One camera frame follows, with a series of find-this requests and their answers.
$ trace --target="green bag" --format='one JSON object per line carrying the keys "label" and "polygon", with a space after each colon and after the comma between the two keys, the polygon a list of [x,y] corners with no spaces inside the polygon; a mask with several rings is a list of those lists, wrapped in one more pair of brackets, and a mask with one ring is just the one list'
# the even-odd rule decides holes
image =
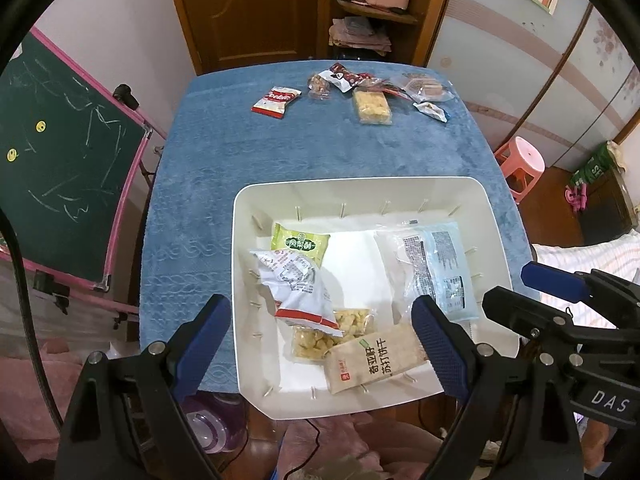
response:
{"label": "green bag", "polygon": [[329,243],[329,236],[293,231],[276,224],[271,238],[271,250],[293,249],[299,251],[320,267],[322,257]]}
{"label": "green bag", "polygon": [[585,165],[574,173],[569,185],[574,187],[580,186],[582,183],[592,184],[605,171],[615,165],[616,163],[607,148],[607,143],[603,142]]}

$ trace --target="white plastic basket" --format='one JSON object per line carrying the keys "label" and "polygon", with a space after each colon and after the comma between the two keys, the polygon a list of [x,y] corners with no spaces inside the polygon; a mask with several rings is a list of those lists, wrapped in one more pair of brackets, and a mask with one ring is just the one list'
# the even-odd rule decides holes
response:
{"label": "white plastic basket", "polygon": [[[254,184],[234,203],[232,293],[240,393],[274,420],[341,415],[394,406],[442,391],[430,363],[332,395],[322,365],[290,361],[291,327],[273,317],[273,301],[257,279],[249,250],[269,249],[276,222],[329,233],[321,275],[334,308],[375,308],[376,327],[393,324],[392,294],[373,238],[377,226],[417,219],[456,221],[481,301],[496,285],[511,289],[509,269],[489,199],[475,179],[457,176],[349,178]],[[475,342],[515,356],[518,336],[486,319],[467,329]]]}

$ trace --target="pink toy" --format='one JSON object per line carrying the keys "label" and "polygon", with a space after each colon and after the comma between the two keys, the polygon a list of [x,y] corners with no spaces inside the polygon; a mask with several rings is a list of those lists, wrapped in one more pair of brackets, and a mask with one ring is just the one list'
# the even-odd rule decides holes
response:
{"label": "pink toy", "polygon": [[567,186],[564,190],[564,198],[571,205],[574,213],[584,211],[587,208],[587,185],[583,182],[573,189]]}
{"label": "pink toy", "polygon": [[540,152],[522,137],[513,137],[494,153],[516,204],[527,195],[545,171]]}

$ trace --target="screw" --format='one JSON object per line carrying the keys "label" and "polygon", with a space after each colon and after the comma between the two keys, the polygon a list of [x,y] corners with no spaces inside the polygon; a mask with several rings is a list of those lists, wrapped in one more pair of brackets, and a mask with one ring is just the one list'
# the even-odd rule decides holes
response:
{"label": "screw", "polygon": [[101,359],[102,352],[96,350],[95,352],[91,352],[86,360],[89,361],[89,364],[95,365],[96,363],[100,362]]}
{"label": "screw", "polygon": [[494,347],[488,345],[487,343],[480,343],[478,346],[476,346],[476,348],[478,349],[478,353],[482,357],[489,357],[494,354]]}
{"label": "screw", "polygon": [[573,365],[573,366],[582,366],[582,363],[584,362],[584,359],[582,358],[581,355],[578,354],[571,354],[569,356],[569,362]]}
{"label": "screw", "polygon": [[149,350],[151,355],[159,355],[164,352],[166,345],[163,341],[154,341],[146,349]]}
{"label": "screw", "polygon": [[542,352],[542,354],[540,354],[540,362],[545,366],[551,366],[554,363],[554,358],[551,354]]}

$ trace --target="green snack package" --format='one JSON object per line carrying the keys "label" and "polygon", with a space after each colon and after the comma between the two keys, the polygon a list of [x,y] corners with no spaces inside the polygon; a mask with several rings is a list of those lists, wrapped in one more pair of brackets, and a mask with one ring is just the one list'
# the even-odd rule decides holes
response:
{"label": "green snack package", "polygon": [[276,224],[271,238],[271,250],[293,249],[299,251],[320,267],[326,246],[329,243],[329,236],[292,231]]}

